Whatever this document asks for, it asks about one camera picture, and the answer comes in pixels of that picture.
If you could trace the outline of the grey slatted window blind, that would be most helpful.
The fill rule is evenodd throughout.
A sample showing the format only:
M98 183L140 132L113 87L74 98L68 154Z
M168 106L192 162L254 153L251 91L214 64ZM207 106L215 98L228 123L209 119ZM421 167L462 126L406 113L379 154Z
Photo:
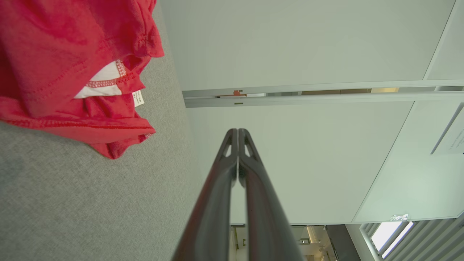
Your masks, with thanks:
M362 224L360 232L376 261L464 261L464 212L449 219Z

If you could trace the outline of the white paper wall sign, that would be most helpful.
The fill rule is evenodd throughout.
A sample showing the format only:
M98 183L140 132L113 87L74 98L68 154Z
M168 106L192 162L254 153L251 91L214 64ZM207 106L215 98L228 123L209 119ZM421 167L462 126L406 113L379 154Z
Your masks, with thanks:
M459 104L431 153L433 155L464 154L464 103Z

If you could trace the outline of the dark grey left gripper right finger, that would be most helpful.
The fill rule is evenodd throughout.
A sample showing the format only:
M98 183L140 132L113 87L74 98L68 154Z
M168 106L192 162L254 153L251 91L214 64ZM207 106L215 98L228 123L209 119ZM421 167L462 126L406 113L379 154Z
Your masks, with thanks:
M239 181L246 191L248 261L304 261L260 154L238 130Z

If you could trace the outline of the red white Bulls jersey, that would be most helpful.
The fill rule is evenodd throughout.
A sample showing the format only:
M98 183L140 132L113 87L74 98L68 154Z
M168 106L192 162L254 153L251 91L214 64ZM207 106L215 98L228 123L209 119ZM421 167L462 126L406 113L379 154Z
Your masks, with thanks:
M140 75L164 56L157 0L0 0L0 122L117 159L155 129Z

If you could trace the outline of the grey aluminium partition rail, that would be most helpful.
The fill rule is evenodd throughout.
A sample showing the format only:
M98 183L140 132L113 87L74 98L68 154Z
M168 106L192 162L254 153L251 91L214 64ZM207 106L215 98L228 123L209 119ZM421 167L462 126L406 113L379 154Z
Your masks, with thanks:
M304 91L329 91L379 88L433 87L434 91L380 92L369 94L316 94L303 95ZM352 82L332 84L303 84L289 86L250 87L229 96L228 89L183 91L188 108L242 107L269 105L304 105L318 103L366 102L415 102L457 101L464 102L464 79L407 80L384 82Z

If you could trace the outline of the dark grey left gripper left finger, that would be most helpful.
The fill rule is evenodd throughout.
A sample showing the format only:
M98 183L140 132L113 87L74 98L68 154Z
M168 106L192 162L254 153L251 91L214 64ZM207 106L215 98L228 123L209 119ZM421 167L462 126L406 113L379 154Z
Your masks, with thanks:
M172 261L228 261L231 189L237 179L238 130L219 147Z

